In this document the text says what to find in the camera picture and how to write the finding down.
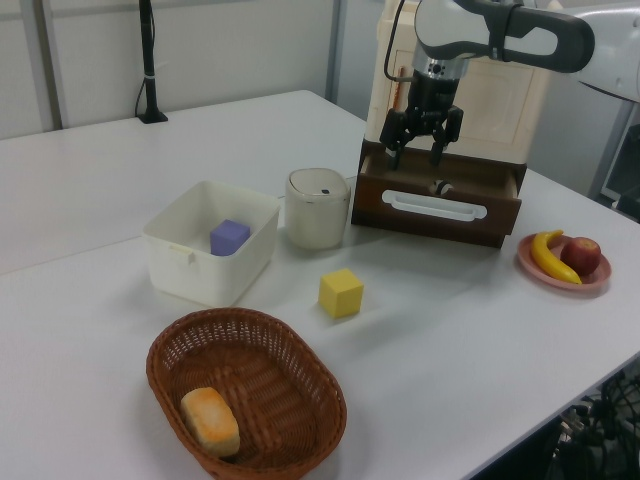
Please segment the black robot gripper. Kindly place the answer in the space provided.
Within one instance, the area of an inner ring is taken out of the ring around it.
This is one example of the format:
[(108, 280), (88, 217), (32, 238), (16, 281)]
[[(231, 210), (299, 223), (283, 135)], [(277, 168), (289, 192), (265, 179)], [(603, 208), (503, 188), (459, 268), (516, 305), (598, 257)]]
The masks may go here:
[(412, 135), (432, 136), (430, 163), (439, 165), (446, 147), (458, 140), (462, 126), (464, 112), (454, 105), (458, 85), (459, 79), (413, 75), (405, 112), (390, 109), (380, 133), (389, 170), (398, 169)]

